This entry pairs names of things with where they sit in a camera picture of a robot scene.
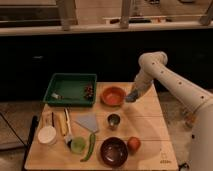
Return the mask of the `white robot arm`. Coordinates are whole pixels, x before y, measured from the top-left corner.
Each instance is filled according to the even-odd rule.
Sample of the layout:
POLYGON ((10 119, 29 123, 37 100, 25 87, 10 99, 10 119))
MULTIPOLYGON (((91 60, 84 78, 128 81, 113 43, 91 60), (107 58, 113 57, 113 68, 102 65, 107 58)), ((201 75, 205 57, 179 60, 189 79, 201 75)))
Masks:
POLYGON ((189 171, 213 171, 213 93, 166 67, 167 54, 158 51, 139 57, 139 73, 128 97, 135 102, 158 80, 196 116, 189 152, 189 171))

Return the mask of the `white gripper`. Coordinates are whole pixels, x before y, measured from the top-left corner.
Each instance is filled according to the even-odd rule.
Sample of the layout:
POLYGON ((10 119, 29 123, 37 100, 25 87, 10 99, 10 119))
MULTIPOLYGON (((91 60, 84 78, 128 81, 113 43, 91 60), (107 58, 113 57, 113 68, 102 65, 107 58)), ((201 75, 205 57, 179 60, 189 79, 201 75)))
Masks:
POLYGON ((134 98, 143 96, 150 89, 152 84, 153 78, 144 71, 140 71, 134 79, 134 83, 131 89, 131 95, 134 98))

